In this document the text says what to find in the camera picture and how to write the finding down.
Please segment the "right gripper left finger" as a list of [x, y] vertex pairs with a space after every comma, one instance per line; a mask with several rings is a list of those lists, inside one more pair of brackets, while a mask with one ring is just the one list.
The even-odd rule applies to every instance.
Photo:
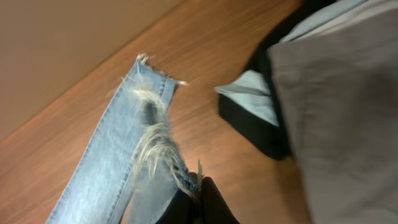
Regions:
[[184, 181], [184, 186], [192, 190], [193, 195], [189, 196], [181, 189], [178, 189], [162, 216], [156, 224], [199, 224], [201, 218], [201, 181], [198, 175], [190, 172], [189, 179]]

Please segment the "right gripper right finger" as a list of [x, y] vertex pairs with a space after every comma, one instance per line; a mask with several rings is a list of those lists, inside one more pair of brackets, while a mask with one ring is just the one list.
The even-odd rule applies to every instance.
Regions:
[[239, 224], [210, 177], [201, 182], [201, 217], [205, 224]]

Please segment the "light blue jeans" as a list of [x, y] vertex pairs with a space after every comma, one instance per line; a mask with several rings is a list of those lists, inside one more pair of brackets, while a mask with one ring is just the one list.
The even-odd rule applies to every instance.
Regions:
[[103, 113], [49, 223], [156, 223], [190, 171], [167, 110], [178, 81], [139, 54]]

